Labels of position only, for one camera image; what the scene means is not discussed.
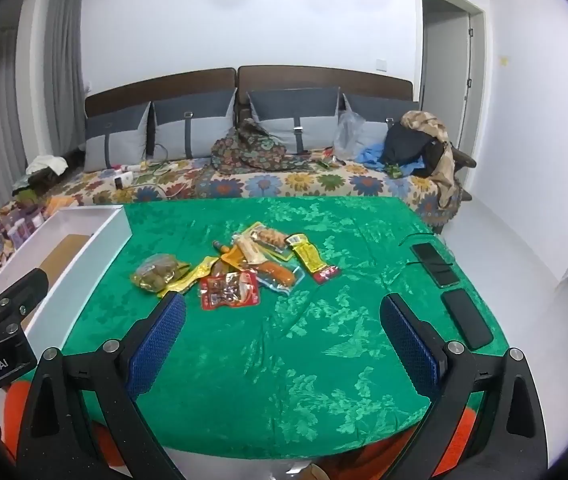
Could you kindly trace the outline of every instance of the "table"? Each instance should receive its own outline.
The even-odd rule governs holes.
[[[121,338],[157,304],[129,275],[147,256],[173,253],[199,263],[213,240],[255,221],[304,232],[342,268],[317,285],[306,276],[286,297],[261,288],[258,306],[205,312],[197,287],[187,321],[153,389],[138,406],[166,447],[231,458],[297,458],[342,452],[416,424],[419,396],[379,323],[379,304],[399,292],[444,340],[460,339],[430,276],[410,250],[446,248],[399,199],[238,198],[126,205],[132,237],[97,285],[64,346],[93,351]],[[452,268],[494,334],[480,353],[503,354],[504,334],[456,264]],[[94,394],[90,414],[102,420]]]

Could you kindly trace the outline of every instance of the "metal bolt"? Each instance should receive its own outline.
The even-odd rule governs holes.
[[[464,345],[462,345],[459,341],[451,341],[448,343],[447,348],[455,355],[459,355],[464,352]]]
[[[104,352],[112,354],[112,352],[115,352],[119,348],[119,341],[117,339],[109,339],[103,344],[102,348]]]
[[[51,347],[44,350],[42,357],[46,359],[46,361],[51,361],[55,357],[57,357],[57,348]]]
[[[509,350],[509,355],[515,359],[515,361],[522,361],[524,358],[524,352],[522,352],[519,348],[511,348]]]

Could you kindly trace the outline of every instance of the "gray cushion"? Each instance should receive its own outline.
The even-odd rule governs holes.
[[[148,102],[88,118],[84,171],[139,164],[144,160],[150,105]]]
[[[399,123],[406,112],[419,110],[419,103],[383,97],[344,94],[346,109],[357,113],[365,123],[355,132],[353,153],[359,155],[364,148],[384,142],[388,133],[386,119]]]
[[[158,160],[210,156],[216,140],[233,127],[235,89],[155,101],[155,153]]]
[[[261,90],[250,91],[248,96],[254,121],[281,142],[286,153],[333,145],[339,88]]]

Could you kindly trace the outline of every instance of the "white tile floor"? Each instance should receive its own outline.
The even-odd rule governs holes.
[[[568,446],[568,280],[558,284],[528,246],[478,200],[464,203],[443,238],[499,321],[526,354],[544,412],[549,460]],[[3,409],[0,392],[0,423]],[[292,461],[240,461],[171,451],[189,480],[270,480]]]

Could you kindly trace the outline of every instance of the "wooden headboard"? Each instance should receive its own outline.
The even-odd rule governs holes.
[[[86,115],[93,117],[148,101],[235,88],[234,68],[213,68],[138,81],[86,97]]]
[[[248,104],[249,90],[338,86],[341,92],[371,97],[413,100],[413,83],[386,75],[340,68],[288,65],[246,65],[237,71],[240,105]]]

